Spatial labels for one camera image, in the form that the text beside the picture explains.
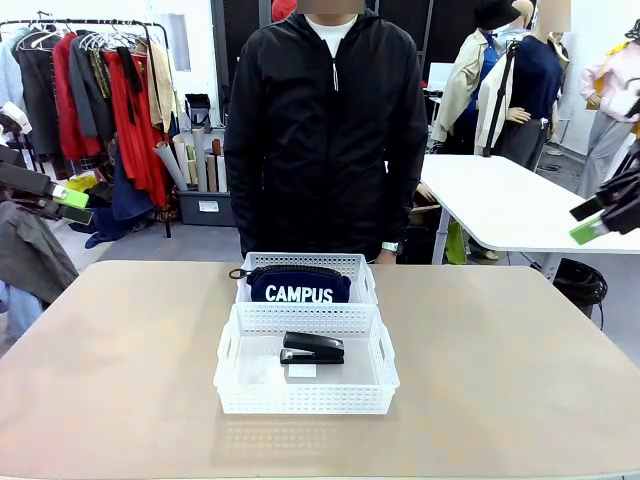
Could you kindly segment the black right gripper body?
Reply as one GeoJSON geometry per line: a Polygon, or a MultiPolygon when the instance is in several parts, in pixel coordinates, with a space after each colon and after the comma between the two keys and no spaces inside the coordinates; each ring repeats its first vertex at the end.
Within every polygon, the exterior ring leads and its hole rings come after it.
{"type": "Polygon", "coordinates": [[[631,168],[603,184],[597,193],[600,220],[610,232],[626,235],[639,227],[639,168],[631,168]]]}

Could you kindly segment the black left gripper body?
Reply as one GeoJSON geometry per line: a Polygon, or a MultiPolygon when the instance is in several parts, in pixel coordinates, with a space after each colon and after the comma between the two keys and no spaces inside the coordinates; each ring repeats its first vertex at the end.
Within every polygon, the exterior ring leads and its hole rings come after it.
{"type": "Polygon", "coordinates": [[[24,167],[24,157],[18,150],[11,149],[4,137],[0,138],[0,162],[9,165],[24,167]]]}

